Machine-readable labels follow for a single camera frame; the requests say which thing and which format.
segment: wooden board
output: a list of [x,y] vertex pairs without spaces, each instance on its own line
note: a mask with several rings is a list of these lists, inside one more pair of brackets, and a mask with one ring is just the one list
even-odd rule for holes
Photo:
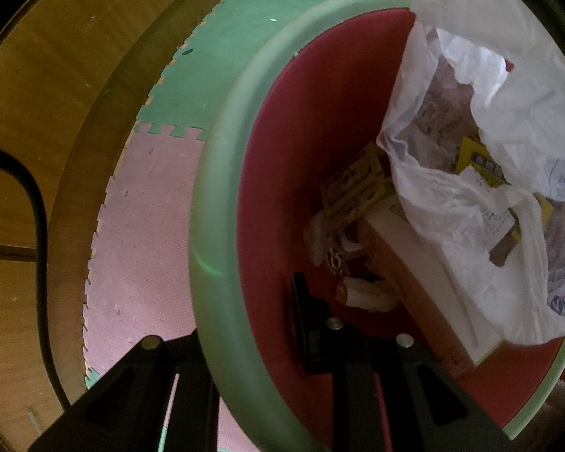
[[[48,214],[88,112],[175,0],[37,0],[0,44],[0,148],[40,185]],[[0,244],[33,245],[24,194],[0,176]]]
[[35,265],[0,260],[0,439],[12,450],[37,438],[28,409],[43,428],[60,415],[37,339]]
[[82,307],[98,210],[136,113],[171,56],[220,0],[176,0],[116,69],[85,121],[49,223],[48,310],[56,368],[69,398],[83,393]]

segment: black cable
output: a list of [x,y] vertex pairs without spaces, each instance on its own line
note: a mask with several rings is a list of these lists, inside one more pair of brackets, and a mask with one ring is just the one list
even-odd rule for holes
[[48,222],[46,221],[46,210],[43,206],[42,194],[37,187],[33,175],[22,163],[11,155],[0,151],[0,170],[10,173],[16,178],[27,192],[31,201],[33,215],[35,218],[36,234],[36,260],[35,260],[35,286],[36,286],[36,311],[37,311],[37,333],[39,336],[39,348],[42,352],[43,366],[46,369],[54,393],[66,411],[70,408],[70,402],[66,397],[56,367],[50,346],[48,332]]

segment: white paper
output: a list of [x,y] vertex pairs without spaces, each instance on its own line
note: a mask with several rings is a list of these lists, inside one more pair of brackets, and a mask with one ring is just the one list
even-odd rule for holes
[[359,307],[368,311],[388,313],[399,304],[399,298],[385,282],[368,282],[356,277],[345,277],[343,284],[347,289],[348,307]]
[[[462,173],[462,179],[477,185],[483,190],[492,189],[483,177],[472,167],[468,166]],[[484,242],[486,250],[490,251],[504,238],[514,226],[514,217],[508,209],[502,212],[492,212],[481,209],[484,227]]]

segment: green foam mat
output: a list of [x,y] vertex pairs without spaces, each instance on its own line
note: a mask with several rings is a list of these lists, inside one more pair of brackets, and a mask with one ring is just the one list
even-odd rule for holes
[[98,379],[100,379],[100,374],[96,372],[96,370],[94,370],[94,368],[90,367],[88,368],[87,372],[86,372],[86,387],[89,389],[91,388],[96,382],[98,382]]
[[207,140],[220,106],[254,54],[281,28],[326,0],[222,0],[188,37],[138,113],[151,134],[173,125],[185,137],[200,128]]

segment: pink foam mat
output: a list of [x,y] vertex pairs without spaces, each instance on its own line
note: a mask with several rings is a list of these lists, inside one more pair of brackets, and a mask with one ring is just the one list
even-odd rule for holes
[[[203,141],[132,132],[109,181],[88,262],[84,356],[100,375],[148,334],[169,340],[196,327],[188,274],[188,228]],[[256,447],[223,402],[218,446]]]

